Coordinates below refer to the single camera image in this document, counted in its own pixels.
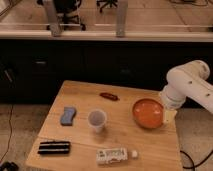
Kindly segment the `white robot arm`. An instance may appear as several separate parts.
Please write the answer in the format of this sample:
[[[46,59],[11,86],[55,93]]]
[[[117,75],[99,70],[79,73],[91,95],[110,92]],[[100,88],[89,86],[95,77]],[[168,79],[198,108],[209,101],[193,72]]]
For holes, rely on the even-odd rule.
[[[163,109],[163,123],[175,118],[177,110],[190,98],[213,114],[213,85],[207,82],[210,76],[208,64],[194,60],[170,69],[166,74],[167,84],[159,93]]]

